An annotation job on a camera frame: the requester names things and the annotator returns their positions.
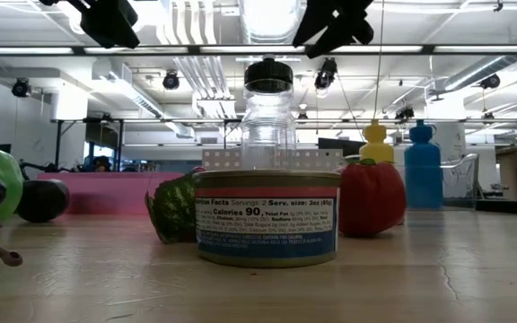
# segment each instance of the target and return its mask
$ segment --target black lid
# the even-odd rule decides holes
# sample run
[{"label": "black lid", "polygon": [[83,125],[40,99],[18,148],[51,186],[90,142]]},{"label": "black lid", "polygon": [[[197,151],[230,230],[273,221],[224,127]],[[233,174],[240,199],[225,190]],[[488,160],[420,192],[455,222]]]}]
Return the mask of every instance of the black lid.
[{"label": "black lid", "polygon": [[279,93],[293,88],[293,70],[287,64],[265,58],[250,65],[244,73],[247,90],[260,93]]}]

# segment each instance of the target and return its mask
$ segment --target blue water bottle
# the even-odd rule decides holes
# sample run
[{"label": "blue water bottle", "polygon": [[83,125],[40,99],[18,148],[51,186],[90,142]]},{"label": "blue water bottle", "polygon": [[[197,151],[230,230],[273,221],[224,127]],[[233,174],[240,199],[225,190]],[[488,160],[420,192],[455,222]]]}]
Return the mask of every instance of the blue water bottle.
[{"label": "blue water bottle", "polygon": [[440,148],[430,144],[432,128],[417,120],[410,128],[412,145],[404,152],[407,207],[439,209],[443,206],[443,173]]}]

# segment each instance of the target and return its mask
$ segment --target person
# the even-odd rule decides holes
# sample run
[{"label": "person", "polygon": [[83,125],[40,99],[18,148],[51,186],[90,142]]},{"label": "person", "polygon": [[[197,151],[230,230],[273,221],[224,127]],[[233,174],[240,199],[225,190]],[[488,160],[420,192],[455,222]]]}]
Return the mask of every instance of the person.
[{"label": "person", "polygon": [[109,157],[107,156],[99,156],[93,159],[93,169],[95,172],[111,171],[110,167],[111,163],[109,162]]}]

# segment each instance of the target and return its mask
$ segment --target clear plastic jar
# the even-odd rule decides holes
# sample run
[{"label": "clear plastic jar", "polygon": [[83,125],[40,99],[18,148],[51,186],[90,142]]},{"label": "clear plastic jar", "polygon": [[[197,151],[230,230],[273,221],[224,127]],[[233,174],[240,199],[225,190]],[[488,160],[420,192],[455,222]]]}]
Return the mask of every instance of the clear plastic jar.
[{"label": "clear plastic jar", "polygon": [[291,169],[296,128],[291,115],[293,71],[272,58],[245,72],[246,115],[241,122],[241,168]]}]

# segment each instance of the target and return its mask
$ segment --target yellow bottle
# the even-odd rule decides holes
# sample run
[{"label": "yellow bottle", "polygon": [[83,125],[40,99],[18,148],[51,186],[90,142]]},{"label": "yellow bottle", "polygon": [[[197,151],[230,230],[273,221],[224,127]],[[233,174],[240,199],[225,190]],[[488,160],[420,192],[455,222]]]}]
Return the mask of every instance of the yellow bottle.
[{"label": "yellow bottle", "polygon": [[384,143],[386,127],[379,125],[377,119],[373,119],[364,130],[364,137],[368,143],[360,147],[361,160],[370,158],[375,162],[394,162],[394,149]]}]

